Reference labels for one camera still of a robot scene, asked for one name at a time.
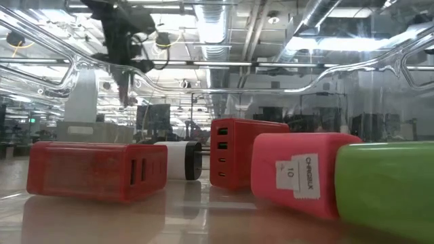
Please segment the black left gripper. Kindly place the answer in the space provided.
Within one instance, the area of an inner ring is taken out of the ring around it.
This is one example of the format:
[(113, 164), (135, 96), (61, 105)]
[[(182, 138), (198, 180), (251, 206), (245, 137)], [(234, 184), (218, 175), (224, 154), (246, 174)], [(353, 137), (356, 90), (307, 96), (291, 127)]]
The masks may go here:
[[(118, 0), (81, 0), (91, 11), (91, 18), (101, 21), (105, 46), (108, 55), (103, 60), (112, 64), (133, 66), (147, 73), (154, 68), (148, 58), (134, 61), (142, 54), (142, 49), (133, 44), (138, 34), (150, 35), (156, 31), (150, 11), (143, 7), (132, 7)], [(130, 70), (114, 68), (113, 78), (118, 86), (119, 101), (122, 106), (131, 106), (135, 98), (129, 90), (134, 73)]]

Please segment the small grey plastic bin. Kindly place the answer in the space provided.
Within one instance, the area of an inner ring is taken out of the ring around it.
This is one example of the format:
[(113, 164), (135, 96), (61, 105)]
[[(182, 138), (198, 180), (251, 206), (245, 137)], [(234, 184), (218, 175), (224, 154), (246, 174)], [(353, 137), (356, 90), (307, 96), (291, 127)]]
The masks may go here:
[(105, 122), (65, 122), (56, 125), (57, 141), (131, 144), (134, 128)]

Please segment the red charger block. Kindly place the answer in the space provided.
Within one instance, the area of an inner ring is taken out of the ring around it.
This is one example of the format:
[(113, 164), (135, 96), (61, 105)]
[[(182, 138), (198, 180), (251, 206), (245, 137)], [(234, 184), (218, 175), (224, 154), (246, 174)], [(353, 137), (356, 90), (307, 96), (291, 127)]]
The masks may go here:
[(37, 142), (26, 190), (33, 195), (129, 203), (163, 189), (165, 145)]
[(251, 119), (215, 119), (211, 124), (210, 182), (227, 190), (250, 187), (252, 150), (256, 136), (288, 133), (284, 123)]

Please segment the green charger block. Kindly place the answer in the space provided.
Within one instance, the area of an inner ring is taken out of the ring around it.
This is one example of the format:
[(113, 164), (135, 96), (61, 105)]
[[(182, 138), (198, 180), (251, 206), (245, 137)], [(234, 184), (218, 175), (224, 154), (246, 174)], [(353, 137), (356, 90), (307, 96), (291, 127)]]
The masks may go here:
[(341, 147), (335, 192), (344, 221), (434, 244), (433, 141)]

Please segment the white and black charger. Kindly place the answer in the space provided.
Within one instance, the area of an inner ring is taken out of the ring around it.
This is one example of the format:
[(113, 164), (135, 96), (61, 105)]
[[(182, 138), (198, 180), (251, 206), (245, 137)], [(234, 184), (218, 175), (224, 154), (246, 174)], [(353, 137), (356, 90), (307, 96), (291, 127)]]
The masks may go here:
[(198, 141), (156, 142), (167, 147), (168, 180), (193, 181), (199, 179), (203, 168), (203, 156), (210, 150)]

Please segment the large clear plastic bin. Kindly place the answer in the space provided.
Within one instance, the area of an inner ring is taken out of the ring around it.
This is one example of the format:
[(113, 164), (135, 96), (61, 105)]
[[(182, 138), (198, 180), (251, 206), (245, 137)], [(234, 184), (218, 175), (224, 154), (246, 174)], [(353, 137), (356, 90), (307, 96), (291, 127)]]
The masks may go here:
[[(134, 73), (139, 104), (169, 104), (164, 139), (210, 140), (211, 122), (251, 119), (277, 108), (295, 130), (357, 132), (368, 142), (434, 139), (434, 0), (229, 0), (229, 61), (203, 59), (194, 5), (204, 0), (118, 0), (150, 11), (170, 34), (168, 51), (145, 37), (155, 69), (95, 58), (102, 24), (81, 0), (0, 0), (0, 104), (13, 118), (64, 121), (82, 69), (94, 70), (97, 113), (135, 128), (113, 69)], [(206, 71), (229, 68), (229, 87), (210, 89)], [(211, 94), (227, 94), (214, 113)], [(0, 160), (0, 244), (401, 244), (406, 237), (319, 220), (256, 199), (249, 189), (169, 180), (133, 203), (36, 196), (26, 191), (28, 158)]]

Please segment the dark background monitor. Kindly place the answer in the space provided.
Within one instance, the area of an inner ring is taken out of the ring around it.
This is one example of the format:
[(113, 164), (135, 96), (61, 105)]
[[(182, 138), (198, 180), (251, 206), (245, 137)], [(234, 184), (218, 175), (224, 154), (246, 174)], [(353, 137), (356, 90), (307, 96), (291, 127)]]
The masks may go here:
[(170, 128), (169, 104), (137, 106), (136, 129), (169, 130)]

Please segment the white building pillar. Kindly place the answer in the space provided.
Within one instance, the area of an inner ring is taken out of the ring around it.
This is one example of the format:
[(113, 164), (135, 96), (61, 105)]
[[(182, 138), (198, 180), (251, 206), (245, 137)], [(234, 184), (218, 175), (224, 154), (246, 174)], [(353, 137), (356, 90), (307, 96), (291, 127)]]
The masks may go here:
[(96, 121), (98, 82), (94, 70), (82, 69), (64, 107), (64, 121), (93, 123)]

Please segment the pink charger with white label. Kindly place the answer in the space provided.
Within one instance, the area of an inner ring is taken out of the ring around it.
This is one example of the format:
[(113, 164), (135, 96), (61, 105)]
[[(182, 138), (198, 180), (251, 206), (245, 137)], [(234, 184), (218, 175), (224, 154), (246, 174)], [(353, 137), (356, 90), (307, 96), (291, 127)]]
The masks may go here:
[(318, 218), (338, 219), (336, 156), (340, 147), (361, 142), (336, 132), (260, 134), (252, 151), (252, 192)]

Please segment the silver ceiling duct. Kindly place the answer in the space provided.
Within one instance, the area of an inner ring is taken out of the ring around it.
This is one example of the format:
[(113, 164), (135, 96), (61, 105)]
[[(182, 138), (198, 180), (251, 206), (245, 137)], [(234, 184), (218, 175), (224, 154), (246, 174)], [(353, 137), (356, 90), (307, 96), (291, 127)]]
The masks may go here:
[[(204, 0), (203, 5), (194, 5), (197, 30), (203, 59), (207, 62), (229, 61), (228, 36), (231, 6), (229, 0)], [(229, 68), (219, 66), (206, 71), (207, 86), (210, 89), (229, 87)], [(227, 94), (211, 94), (214, 113), (219, 116), (225, 110), (223, 102)]]

